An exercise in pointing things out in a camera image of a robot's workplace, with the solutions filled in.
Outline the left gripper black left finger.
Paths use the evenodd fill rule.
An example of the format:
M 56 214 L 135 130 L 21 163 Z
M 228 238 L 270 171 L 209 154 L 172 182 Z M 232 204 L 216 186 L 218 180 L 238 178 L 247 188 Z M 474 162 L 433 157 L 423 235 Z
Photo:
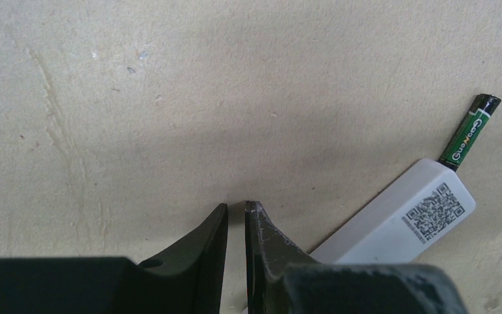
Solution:
M 227 229 L 221 203 L 140 263 L 123 256 L 0 258 L 0 313 L 218 313 Z

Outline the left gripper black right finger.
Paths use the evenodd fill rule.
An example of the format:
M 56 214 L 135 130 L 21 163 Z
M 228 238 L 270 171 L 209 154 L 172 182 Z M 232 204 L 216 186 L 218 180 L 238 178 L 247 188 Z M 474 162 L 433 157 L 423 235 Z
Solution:
M 467 313 L 455 284 L 423 264 L 321 264 L 245 207 L 249 313 Z

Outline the white remote control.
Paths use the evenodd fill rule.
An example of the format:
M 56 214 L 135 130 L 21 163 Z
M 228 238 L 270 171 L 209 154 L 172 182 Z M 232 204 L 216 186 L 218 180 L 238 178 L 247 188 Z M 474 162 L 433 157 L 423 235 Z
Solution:
M 411 262 L 475 207 L 454 171 L 421 159 L 310 255 L 325 264 Z

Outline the green black battery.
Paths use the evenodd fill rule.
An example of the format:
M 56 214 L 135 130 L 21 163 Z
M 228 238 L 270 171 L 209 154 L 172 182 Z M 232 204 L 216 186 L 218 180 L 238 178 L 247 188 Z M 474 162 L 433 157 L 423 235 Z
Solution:
M 438 162 L 457 171 L 500 103 L 501 99 L 494 95 L 475 96 L 467 114 L 439 156 Z

